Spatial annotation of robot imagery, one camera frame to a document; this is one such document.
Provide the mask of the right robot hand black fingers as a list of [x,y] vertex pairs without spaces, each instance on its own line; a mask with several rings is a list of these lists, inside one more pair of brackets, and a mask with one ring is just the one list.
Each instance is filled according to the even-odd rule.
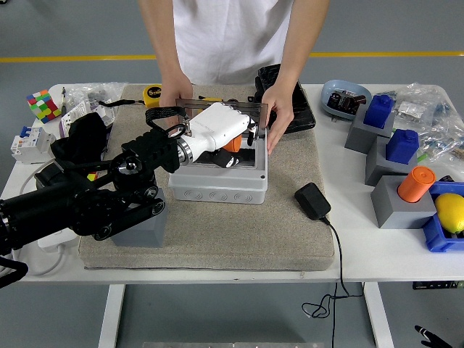
[[430,348],[452,348],[451,344],[447,343],[445,340],[426,328],[418,325],[415,325],[414,328],[424,338],[421,342],[423,346]]

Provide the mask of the person's right hand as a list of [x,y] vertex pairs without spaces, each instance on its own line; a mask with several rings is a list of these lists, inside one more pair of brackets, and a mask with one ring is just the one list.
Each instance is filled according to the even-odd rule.
[[189,78],[182,72],[170,73],[162,76],[162,91],[159,98],[161,107],[177,105],[177,99],[191,99],[193,87]]

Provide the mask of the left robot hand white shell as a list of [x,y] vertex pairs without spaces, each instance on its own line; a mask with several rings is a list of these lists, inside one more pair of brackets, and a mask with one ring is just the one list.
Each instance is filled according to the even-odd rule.
[[198,160],[204,153],[210,154],[210,160],[216,165],[230,168],[239,163],[239,159],[225,146],[236,138],[241,139],[243,132],[248,133],[247,145],[251,146],[259,129],[261,112],[266,112],[263,104],[251,103],[245,110],[237,110],[240,104],[233,106],[215,102],[203,109],[189,121],[190,135],[182,135],[178,140],[179,162],[183,165]]

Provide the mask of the person's left hand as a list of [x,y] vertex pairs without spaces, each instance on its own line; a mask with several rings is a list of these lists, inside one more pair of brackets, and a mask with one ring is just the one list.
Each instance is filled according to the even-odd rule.
[[277,143],[284,135],[291,121],[294,119],[292,94],[295,85],[276,82],[262,96],[262,103],[268,106],[266,122],[269,122],[270,112],[276,113],[276,119],[267,135],[267,151],[271,155]]

